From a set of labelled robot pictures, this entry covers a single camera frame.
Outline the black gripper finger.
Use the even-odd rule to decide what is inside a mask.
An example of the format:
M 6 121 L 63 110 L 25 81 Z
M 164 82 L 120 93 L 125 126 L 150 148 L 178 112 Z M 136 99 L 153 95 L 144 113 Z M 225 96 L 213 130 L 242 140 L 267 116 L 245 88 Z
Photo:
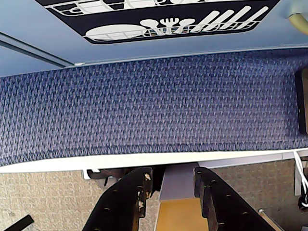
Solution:
M 210 231 L 272 231 L 268 224 L 228 183 L 205 167 L 194 169 L 194 196 Z
M 99 198 L 83 230 L 137 231 L 153 194 L 152 168 L 139 167 L 108 188 Z

